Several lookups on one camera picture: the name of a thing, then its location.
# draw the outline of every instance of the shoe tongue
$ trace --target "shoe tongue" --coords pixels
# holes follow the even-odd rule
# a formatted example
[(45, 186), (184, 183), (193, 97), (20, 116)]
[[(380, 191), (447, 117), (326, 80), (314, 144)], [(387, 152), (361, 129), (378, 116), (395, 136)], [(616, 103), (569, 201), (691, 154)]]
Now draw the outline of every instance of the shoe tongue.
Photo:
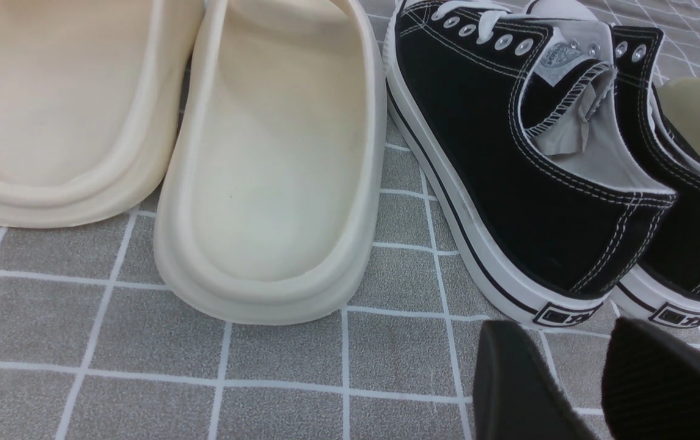
[(585, 149), (588, 121), (613, 86), (613, 66), (585, 55), (577, 44), (554, 28), (524, 94), (523, 127), (547, 156)]

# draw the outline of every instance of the sneaker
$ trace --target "sneaker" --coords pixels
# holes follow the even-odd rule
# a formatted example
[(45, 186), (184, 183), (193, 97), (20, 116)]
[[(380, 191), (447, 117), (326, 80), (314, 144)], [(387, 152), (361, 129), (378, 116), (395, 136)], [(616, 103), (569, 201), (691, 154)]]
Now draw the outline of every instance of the sneaker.
[(619, 70), (616, 114), (622, 136), (636, 161), (676, 189), (679, 201), (612, 298), (634, 317), (671, 328), (695, 328), (700, 326), (700, 150), (665, 117), (652, 86), (662, 40), (657, 28), (613, 28)]
[(610, 27), (408, 0), (383, 50), (389, 111), (484, 295), (532, 326), (588, 320), (676, 198), (621, 139)]

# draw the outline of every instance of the checkered pattern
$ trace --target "checkered pattern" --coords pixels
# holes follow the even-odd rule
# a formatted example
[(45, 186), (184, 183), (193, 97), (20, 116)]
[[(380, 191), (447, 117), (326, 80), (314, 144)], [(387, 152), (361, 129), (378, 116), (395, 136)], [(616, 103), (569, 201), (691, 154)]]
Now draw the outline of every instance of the checkered pattern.
[[(700, 0), (585, 3), (665, 30), (659, 81), (700, 76)], [(393, 0), (364, 6), (382, 39)], [(479, 326), (503, 316), (390, 122), (386, 142), (366, 277), (313, 323), (235, 325), (176, 299), (152, 256), (158, 193), (93, 225), (0, 228), (0, 438), (471, 438)], [(609, 303), (577, 328), (528, 331), (602, 438), (599, 378), (622, 314)], [(700, 349), (700, 328), (673, 333)]]

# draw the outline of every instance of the white rubber sole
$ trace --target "white rubber sole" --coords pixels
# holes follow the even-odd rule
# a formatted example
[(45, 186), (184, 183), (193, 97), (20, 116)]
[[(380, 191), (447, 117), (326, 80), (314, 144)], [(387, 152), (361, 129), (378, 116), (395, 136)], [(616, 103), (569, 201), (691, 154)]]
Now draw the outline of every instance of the white rubber sole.
[(319, 38), (276, 34), (210, 3), (182, 132), (155, 221), (174, 294), (232, 323), (317, 320), (352, 298), (369, 262), (385, 101), (361, 5)]
[(398, 69), (393, 38), (395, 20), (402, 4), (398, 3), (389, 22), (383, 48), (389, 113), (442, 206), (470, 276), (490, 303), (520, 323), (535, 328), (565, 328), (585, 322), (602, 306), (607, 295), (580, 300), (541, 286), (515, 267), (483, 224), (469, 193), (439, 147)]
[(637, 265), (613, 287), (610, 299), (641, 320), (677, 329), (700, 326), (700, 301), (663, 286)]

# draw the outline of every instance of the metal eyelet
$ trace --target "metal eyelet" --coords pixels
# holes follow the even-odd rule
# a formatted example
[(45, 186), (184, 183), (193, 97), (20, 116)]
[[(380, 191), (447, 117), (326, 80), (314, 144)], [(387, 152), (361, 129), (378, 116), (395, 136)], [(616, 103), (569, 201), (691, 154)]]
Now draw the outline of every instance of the metal eyelet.
[(452, 17), (448, 18), (447, 20), (445, 20), (444, 23), (442, 23), (442, 27), (445, 29), (450, 29), (450, 28), (453, 28), (455, 25), (459, 24), (459, 22), (460, 22), (459, 17), (452, 16)]
[(478, 36), (478, 39), (475, 40), (475, 44), (476, 44), (476, 45), (482, 45), (482, 44), (484, 44), (484, 43), (489, 42), (493, 37), (494, 37), (494, 33), (493, 33), (493, 32), (490, 33), (490, 34), (489, 34), (489, 37), (488, 37), (488, 38), (485, 38), (485, 39), (481, 39), (481, 37)]
[(621, 42), (619, 43), (618, 46), (616, 46), (616, 50), (613, 51), (616, 55), (616, 58), (621, 58), (624, 56), (625, 53), (627, 53), (627, 42)]
[(472, 34), (473, 32), (475, 32), (476, 28), (478, 28), (478, 27), (475, 26), (474, 24), (468, 24), (459, 30), (459, 36), (460, 37), (468, 36), (469, 34)]
[(511, 34), (504, 34), (503, 36), (499, 37), (497, 42), (494, 43), (494, 48), (496, 50), (503, 50), (507, 46), (512, 43), (512, 35)]
[(632, 62), (638, 62), (646, 56), (646, 45), (640, 45), (632, 53)]
[(597, 58), (599, 56), (599, 46), (597, 43), (592, 43), (589, 45), (588, 54), (591, 56), (591, 58)]
[(516, 48), (515, 54), (518, 56), (522, 56), (524, 53), (527, 53), (529, 52), (529, 50), (532, 49), (532, 45), (534, 45), (534, 41), (532, 41), (531, 38), (523, 40), (521, 44), (519, 44)]

